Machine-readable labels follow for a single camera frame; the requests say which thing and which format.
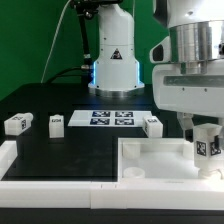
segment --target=white cube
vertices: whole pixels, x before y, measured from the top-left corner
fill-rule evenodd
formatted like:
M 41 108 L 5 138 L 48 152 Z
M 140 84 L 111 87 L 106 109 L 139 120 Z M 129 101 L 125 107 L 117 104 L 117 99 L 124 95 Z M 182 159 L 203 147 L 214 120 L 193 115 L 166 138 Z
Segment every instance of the white cube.
M 141 155 L 141 144 L 139 142 L 123 144 L 122 152 L 126 159 L 138 159 Z
M 50 138 L 64 138 L 64 116 L 55 115 L 49 121 Z
M 163 124 L 155 116 L 145 116 L 142 128 L 149 138 L 163 137 Z
M 194 127 L 194 164 L 196 167 L 213 171 L 224 168 L 224 153 L 215 147 L 215 137 L 221 133 L 222 126 L 203 124 Z
M 31 127 L 33 115 L 31 113 L 16 114 L 4 122 L 5 134 L 18 136 Z

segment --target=cable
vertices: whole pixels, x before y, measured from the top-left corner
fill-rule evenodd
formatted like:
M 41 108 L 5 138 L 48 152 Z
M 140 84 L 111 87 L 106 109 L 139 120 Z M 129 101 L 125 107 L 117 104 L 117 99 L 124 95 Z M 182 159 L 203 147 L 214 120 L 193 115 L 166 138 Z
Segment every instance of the cable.
M 47 62 L 46 62 L 46 64 L 45 64 L 45 67 L 44 67 L 44 72 L 43 72 L 43 75 L 42 75 L 41 83 L 44 82 L 44 78 L 45 78 L 45 75 L 46 75 L 47 67 L 48 67 L 49 61 L 50 61 L 50 59 L 51 59 L 52 52 L 53 52 L 53 50 L 54 50 L 54 45 L 55 45 L 56 39 L 57 39 L 57 37 L 58 37 L 58 32 L 59 32 L 59 29 L 60 29 L 60 27 L 61 27 L 62 20 L 63 20 L 64 15 L 65 15 L 65 11 L 66 11 L 66 9 L 67 9 L 67 7 L 68 7 L 70 1 L 71 1 L 71 0 L 69 0 L 69 1 L 65 4 L 65 6 L 64 6 L 64 8 L 63 8 L 63 10 L 62 10 L 60 19 L 59 19 L 59 21 L 58 21 L 57 29 L 56 29 L 56 31 L 55 31 L 54 39 L 53 39 L 53 42 L 52 42 L 52 45 L 51 45 L 51 50 L 50 50 L 50 53 L 49 53 L 49 55 L 48 55 L 48 58 L 47 58 Z
M 135 0 L 133 0 L 133 5 L 132 5 L 132 7 L 133 7 L 133 19 L 135 20 L 135 9 L 136 9 L 136 4 L 135 4 Z
M 67 72 L 71 72 L 71 71 L 77 71 L 77 70 L 81 70 L 81 67 L 73 67 L 73 68 L 68 68 L 65 69 L 59 73 L 57 73 L 56 75 L 54 75 L 52 78 L 48 79 L 46 81 L 46 83 L 52 83 L 55 79 L 59 78 L 59 77 L 67 77 L 67 76 L 82 76 L 82 75 L 64 75 Z
M 59 75 L 57 77 L 53 77 L 53 78 L 49 79 L 46 83 L 50 84 L 57 78 L 64 78 L 64 77 L 71 77 L 71 76 L 82 77 L 83 75 Z

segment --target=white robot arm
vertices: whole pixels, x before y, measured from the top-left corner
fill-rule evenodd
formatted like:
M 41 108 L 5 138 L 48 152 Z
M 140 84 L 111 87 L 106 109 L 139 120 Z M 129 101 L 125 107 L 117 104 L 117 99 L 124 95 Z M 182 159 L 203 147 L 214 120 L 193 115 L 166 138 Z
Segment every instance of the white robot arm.
M 126 97 L 139 93 L 139 62 L 134 55 L 134 20 L 117 4 L 100 6 L 100 56 L 94 63 L 91 93 Z
M 154 16 L 170 34 L 150 52 L 153 63 L 169 62 L 153 70 L 155 102 L 178 112 L 185 134 L 192 131 L 202 178 L 224 169 L 223 124 L 194 127 L 191 120 L 192 114 L 224 118 L 223 6 L 221 0 L 154 0 Z

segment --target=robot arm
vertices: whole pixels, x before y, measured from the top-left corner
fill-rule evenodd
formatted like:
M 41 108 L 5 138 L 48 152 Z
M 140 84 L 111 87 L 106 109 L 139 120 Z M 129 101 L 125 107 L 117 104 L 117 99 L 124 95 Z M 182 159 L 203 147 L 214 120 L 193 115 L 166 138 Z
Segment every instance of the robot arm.
M 155 102 L 178 112 L 185 137 L 193 137 L 200 178 L 224 169 L 223 124 L 194 126 L 191 120 L 192 114 L 224 118 L 223 5 L 221 0 L 154 0 L 154 17 L 170 34 L 150 52 L 153 63 L 167 63 L 153 70 Z
M 76 8 L 78 13 L 86 19 L 92 19 L 98 13 L 100 5 L 120 4 L 123 0 L 71 0 L 71 7 Z

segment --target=white cable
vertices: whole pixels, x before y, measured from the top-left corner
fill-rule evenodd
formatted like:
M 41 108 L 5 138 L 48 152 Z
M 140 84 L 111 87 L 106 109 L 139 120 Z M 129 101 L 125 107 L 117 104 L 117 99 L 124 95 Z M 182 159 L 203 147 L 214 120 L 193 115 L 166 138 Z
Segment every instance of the white cable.
M 55 34 L 54 34 L 54 39 L 53 39 L 53 42 L 52 42 L 52 45 L 51 45 L 51 50 L 50 50 L 50 53 L 49 53 L 49 55 L 48 55 L 48 58 L 47 58 L 47 62 L 46 62 L 46 64 L 45 64 L 45 67 L 44 67 L 44 72 L 43 72 L 43 75 L 42 75 L 41 83 L 44 82 L 44 78 L 45 78 L 45 75 L 46 75 L 46 72 L 47 72 L 47 67 L 48 67 L 49 61 L 50 61 L 50 59 L 51 59 L 51 55 L 52 55 L 52 53 L 53 53 L 53 50 L 54 50 L 54 45 L 55 45 L 56 39 L 57 39 L 57 37 L 58 37 L 58 32 L 59 32 L 59 30 L 60 30 L 61 23 L 62 23 L 62 20 L 63 20 L 63 18 L 64 18 L 64 15 L 65 15 L 65 11 L 66 11 L 66 9 L 67 9 L 67 7 L 68 7 L 70 1 L 71 1 L 71 0 L 69 0 L 69 1 L 65 4 L 65 6 L 64 6 L 64 8 L 63 8 L 63 10 L 62 10 L 62 13 L 61 13 L 61 16 L 60 16 L 58 25 L 57 25 L 57 29 L 56 29 L 56 32 L 55 32 Z
M 133 0 L 133 5 L 132 5 L 132 7 L 133 7 L 133 19 L 135 20 L 135 7 L 136 7 L 136 5 L 135 5 L 135 0 Z

